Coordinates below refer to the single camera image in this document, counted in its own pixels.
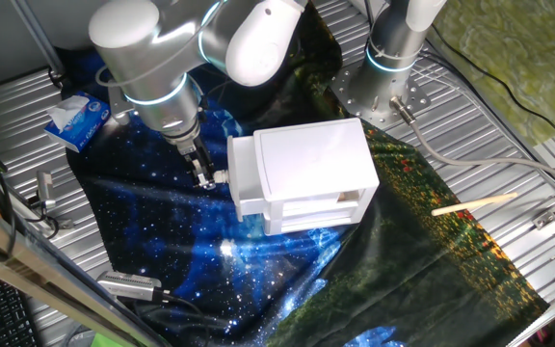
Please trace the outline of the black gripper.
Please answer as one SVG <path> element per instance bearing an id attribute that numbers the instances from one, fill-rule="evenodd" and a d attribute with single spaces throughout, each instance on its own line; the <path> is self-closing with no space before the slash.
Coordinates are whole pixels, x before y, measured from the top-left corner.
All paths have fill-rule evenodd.
<path id="1" fill-rule="evenodd" d="M 178 143 L 177 149 L 189 164 L 195 185 L 208 189 L 215 185 L 214 166 L 208 150 L 200 136 Z"/>

